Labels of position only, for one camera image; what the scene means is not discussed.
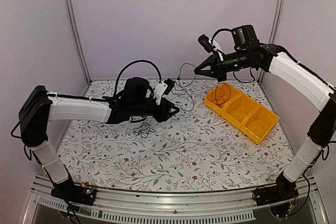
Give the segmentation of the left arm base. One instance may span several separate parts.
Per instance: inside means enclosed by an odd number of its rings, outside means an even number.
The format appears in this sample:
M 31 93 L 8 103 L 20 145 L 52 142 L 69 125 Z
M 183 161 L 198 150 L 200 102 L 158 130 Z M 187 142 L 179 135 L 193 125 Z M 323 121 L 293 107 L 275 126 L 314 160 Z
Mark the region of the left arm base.
M 75 202 L 93 206 L 97 194 L 97 187 L 88 183 L 76 184 L 72 178 L 56 184 L 53 183 L 51 196 L 62 199 L 64 202 Z

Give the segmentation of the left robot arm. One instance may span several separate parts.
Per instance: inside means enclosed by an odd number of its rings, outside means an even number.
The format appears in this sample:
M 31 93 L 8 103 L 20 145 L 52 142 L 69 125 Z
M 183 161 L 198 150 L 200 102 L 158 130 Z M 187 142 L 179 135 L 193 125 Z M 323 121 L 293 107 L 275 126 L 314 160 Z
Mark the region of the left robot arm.
M 165 98 L 174 87 L 171 79 L 151 87 L 148 80 L 140 77 L 127 79 L 121 91 L 114 90 L 110 97 L 81 97 L 49 92 L 45 86 L 36 86 L 18 114 L 18 122 L 10 132 L 31 149 L 39 165 L 45 170 L 55 190 L 67 200 L 78 195 L 78 186 L 73 182 L 55 148 L 48 140 L 47 126 L 53 121 L 95 121 L 104 124 L 120 124 L 139 121 L 148 116 L 158 123 L 165 122 L 179 108 Z

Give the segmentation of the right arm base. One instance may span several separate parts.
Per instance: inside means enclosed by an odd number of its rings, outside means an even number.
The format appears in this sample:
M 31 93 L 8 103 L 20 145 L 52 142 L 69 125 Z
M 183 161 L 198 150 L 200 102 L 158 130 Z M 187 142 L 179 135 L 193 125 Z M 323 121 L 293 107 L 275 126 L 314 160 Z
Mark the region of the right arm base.
M 288 181 L 282 174 L 273 186 L 259 186 L 252 194 L 257 206 L 268 205 L 270 213 L 277 219 L 288 218 L 298 203 L 295 182 Z

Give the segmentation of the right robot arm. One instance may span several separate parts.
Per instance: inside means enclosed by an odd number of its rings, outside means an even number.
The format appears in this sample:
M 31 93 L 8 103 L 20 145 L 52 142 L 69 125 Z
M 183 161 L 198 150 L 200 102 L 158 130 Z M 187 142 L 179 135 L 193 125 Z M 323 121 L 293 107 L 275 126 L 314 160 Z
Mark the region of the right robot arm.
M 230 54 L 222 52 L 214 37 L 199 36 L 198 43 L 210 56 L 195 68 L 196 75 L 225 81 L 229 72 L 262 69 L 290 84 L 319 111 L 306 140 L 271 190 L 271 196 L 282 201 L 291 194 L 297 179 L 332 141 L 335 134 L 335 87 L 296 60 L 284 47 L 261 43 L 252 25 L 242 25 L 228 32 L 232 35 L 235 50 Z

